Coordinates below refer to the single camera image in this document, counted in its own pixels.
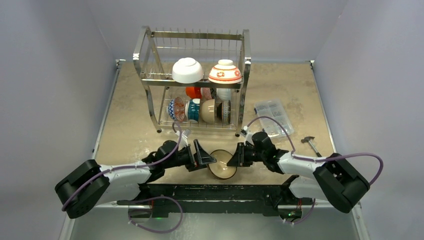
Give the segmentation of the brown-rimmed white bowl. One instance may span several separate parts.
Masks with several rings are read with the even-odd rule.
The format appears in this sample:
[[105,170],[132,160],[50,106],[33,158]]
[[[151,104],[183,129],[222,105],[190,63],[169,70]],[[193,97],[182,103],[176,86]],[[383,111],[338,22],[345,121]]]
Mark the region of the brown-rimmed white bowl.
[[236,174],[237,167],[227,166],[227,163],[233,157],[229,151],[224,149],[217,149],[214,150],[210,155],[216,159],[216,162],[210,163],[208,165],[209,171],[215,178],[219,180],[228,180]]

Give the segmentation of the beige speckled bowl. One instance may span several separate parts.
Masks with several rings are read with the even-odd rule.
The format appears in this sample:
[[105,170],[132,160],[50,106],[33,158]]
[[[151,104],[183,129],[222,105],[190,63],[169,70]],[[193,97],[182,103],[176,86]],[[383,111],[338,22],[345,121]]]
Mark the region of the beige speckled bowl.
[[215,110],[216,110],[216,101],[215,99],[209,99],[202,103],[200,111],[201,117],[204,122],[207,124],[215,123]]

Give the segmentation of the red geometric pattern bowl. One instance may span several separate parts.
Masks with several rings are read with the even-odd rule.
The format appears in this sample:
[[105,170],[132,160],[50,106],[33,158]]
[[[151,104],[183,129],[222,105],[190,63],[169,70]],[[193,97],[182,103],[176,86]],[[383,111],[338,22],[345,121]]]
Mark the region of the red geometric pattern bowl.
[[179,96],[172,99],[167,106],[168,115],[175,122],[182,123],[186,118],[186,105]]

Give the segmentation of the steel two-tier dish rack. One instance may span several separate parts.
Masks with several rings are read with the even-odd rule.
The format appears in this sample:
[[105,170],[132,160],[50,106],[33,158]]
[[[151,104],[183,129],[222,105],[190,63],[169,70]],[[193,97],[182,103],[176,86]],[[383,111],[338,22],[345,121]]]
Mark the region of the steel two-tier dish rack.
[[[180,83],[173,79],[173,65],[181,58],[193,58],[201,64],[201,80]],[[241,82],[222,84],[209,81],[210,70],[221,59],[234,62],[241,72]],[[149,118],[157,133],[172,129],[173,120],[167,113],[167,105],[173,98],[181,97],[186,87],[205,87],[231,90],[229,123],[224,124],[218,119],[212,124],[185,120],[181,126],[195,131],[234,133],[240,136],[252,64],[251,35],[248,29],[218,32],[142,26],[132,61],[146,94]]]

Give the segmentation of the red floral pattern bowl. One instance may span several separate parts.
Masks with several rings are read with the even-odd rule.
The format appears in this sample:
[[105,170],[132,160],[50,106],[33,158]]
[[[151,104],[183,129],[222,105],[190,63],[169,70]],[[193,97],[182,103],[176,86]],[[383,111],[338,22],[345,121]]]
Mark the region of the red floral pattern bowl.
[[242,81],[242,73],[230,59],[220,59],[209,72],[208,80],[217,84],[237,84]]

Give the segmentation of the plain white bowl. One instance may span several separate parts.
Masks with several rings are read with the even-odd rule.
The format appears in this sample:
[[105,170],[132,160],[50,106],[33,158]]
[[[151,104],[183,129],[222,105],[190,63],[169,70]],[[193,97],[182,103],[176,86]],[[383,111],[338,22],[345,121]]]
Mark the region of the plain white bowl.
[[202,65],[191,57],[180,58],[172,66],[172,79],[182,84],[192,84],[203,79]]

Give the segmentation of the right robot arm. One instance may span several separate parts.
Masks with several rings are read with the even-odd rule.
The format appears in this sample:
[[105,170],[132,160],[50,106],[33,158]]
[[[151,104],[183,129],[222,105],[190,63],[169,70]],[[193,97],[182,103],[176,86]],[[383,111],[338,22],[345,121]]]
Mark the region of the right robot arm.
[[316,159],[298,156],[276,148],[265,132],[238,143],[227,166],[249,167],[254,162],[263,163],[271,172],[290,175],[280,186],[280,196],[288,204],[303,198],[324,200],[338,211],[349,213],[371,187],[340,154]]

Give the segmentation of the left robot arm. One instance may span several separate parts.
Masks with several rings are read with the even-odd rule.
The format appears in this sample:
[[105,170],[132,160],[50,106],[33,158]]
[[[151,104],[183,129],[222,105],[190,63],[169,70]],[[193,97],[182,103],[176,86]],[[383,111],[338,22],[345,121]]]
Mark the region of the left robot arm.
[[166,169],[184,166],[189,172],[216,163],[198,140],[179,148],[173,140],[165,141],[156,151],[141,161],[121,165],[101,165],[94,159],[84,161],[63,178],[54,188],[62,203],[61,210],[70,219],[79,218],[97,205],[114,201],[146,203],[149,191],[142,185],[165,175]]

